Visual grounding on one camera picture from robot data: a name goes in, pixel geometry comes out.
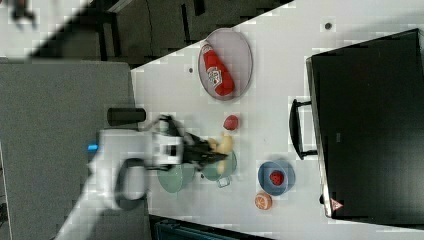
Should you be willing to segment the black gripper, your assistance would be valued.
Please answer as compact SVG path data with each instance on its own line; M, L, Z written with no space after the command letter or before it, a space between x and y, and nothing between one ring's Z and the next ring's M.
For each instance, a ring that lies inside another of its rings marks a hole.
M201 170L227 158L227 154L212 152L214 148L207 140L192 133L184 134L183 143L183 162L200 165Z

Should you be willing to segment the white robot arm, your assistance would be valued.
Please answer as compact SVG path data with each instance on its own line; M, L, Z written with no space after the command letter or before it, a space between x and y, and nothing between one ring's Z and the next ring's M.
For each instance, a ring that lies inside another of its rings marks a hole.
M202 169L226 157L190 133L102 130L88 164L90 175L54 240L88 240L105 211L137 208L146 195L151 170L168 171L183 163Z

